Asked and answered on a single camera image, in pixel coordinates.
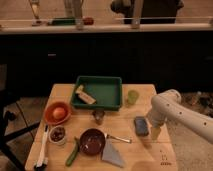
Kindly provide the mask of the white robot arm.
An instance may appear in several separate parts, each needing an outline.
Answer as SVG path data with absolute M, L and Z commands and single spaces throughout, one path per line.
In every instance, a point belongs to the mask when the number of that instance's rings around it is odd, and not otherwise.
M 147 113 L 147 119 L 154 128 L 163 126 L 167 118 L 176 120 L 213 144 L 213 118 L 182 106 L 181 95 L 174 89 L 154 95 Z

